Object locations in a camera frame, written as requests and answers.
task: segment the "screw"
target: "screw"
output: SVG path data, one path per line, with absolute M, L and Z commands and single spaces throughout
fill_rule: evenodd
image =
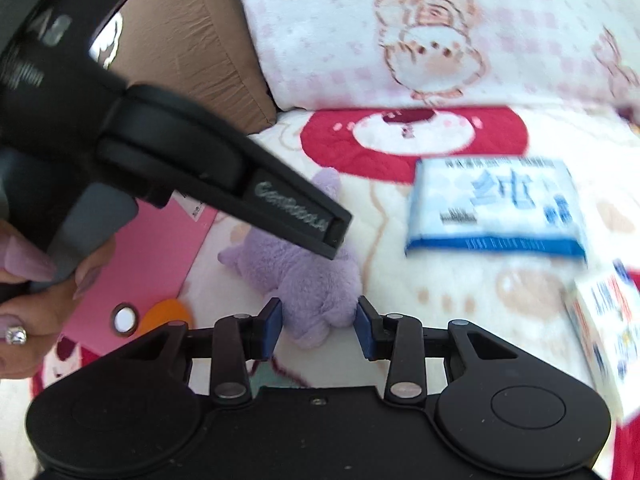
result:
M 393 384 L 389 390 L 399 399 L 415 399 L 422 393 L 422 388 L 419 384 L 409 381 Z
M 246 393 L 246 388 L 240 383 L 221 383 L 213 391 L 220 399 L 237 399 Z

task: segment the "pillow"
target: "pillow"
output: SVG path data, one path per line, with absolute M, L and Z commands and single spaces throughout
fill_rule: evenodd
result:
M 242 1 L 284 109 L 640 96 L 640 0 Z
M 127 0 L 92 54 L 131 82 L 193 98 L 242 132 L 275 123 L 240 0 Z

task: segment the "brown pillow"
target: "brown pillow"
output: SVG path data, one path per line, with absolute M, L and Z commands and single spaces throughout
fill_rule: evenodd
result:
M 244 133 L 275 123 L 240 0 L 127 0 L 111 70 L 187 95 Z

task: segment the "finger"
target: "finger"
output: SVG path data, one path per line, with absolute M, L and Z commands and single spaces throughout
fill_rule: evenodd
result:
M 53 345 L 58 341 L 58 335 L 28 336 L 24 345 L 0 346 L 0 376 L 4 378 L 7 374 L 26 374 L 34 368 L 38 368 L 44 356 L 49 353 Z
M 0 220 L 0 282 L 49 282 L 56 273 L 52 259 Z
M 15 316 L 22 322 L 28 337 L 59 334 L 78 302 L 73 300 L 73 278 L 50 286 L 37 294 L 17 296 L 0 305 L 2 316 Z
M 76 285 L 78 286 L 78 290 L 74 295 L 75 300 L 82 298 L 95 285 L 95 282 L 100 277 L 102 268 L 113 258 L 115 248 L 115 238 L 111 237 L 107 243 L 78 265 L 75 275 Z
M 39 370 L 40 370 L 40 366 L 36 366 L 34 368 L 30 368 L 29 370 L 25 370 L 23 372 L 14 372 L 14 373 L 6 373 L 6 374 L 3 374 L 2 372 L 0 372 L 0 379 L 9 379 L 9 380 L 31 379 L 38 373 Z

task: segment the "fingernail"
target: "fingernail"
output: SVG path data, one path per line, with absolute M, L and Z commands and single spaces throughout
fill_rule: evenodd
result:
M 95 285 L 95 282 L 97 282 L 98 278 L 100 278 L 101 272 L 102 267 L 94 267 L 80 279 L 78 288 L 76 289 L 76 293 L 74 294 L 74 300 L 82 298 L 89 291 L 89 289 Z
M 11 316 L 10 314 L 6 314 L 5 316 L 0 316 L 0 343 L 6 342 L 6 331 L 9 330 L 12 326 L 22 326 L 24 323 L 19 317 Z
M 30 241 L 0 233 L 0 266 L 7 272 L 32 282 L 50 282 L 56 264 Z

